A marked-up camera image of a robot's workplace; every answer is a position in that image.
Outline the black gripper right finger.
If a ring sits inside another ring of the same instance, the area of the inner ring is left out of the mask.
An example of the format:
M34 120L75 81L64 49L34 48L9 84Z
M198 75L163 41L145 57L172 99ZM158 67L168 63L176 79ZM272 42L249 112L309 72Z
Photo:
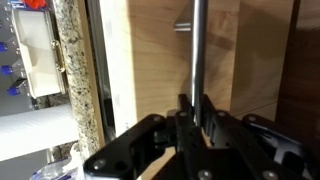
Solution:
M217 177L312 180L312 142L261 116L238 120L205 96L201 125L221 159Z

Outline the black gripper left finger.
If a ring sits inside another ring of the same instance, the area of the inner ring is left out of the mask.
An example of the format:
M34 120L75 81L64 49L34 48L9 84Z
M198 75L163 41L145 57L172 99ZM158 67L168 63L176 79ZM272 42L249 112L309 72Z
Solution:
M169 147L181 147L178 118L192 112L186 94L178 110L167 116L150 114L90 156L83 165L85 180L136 180Z

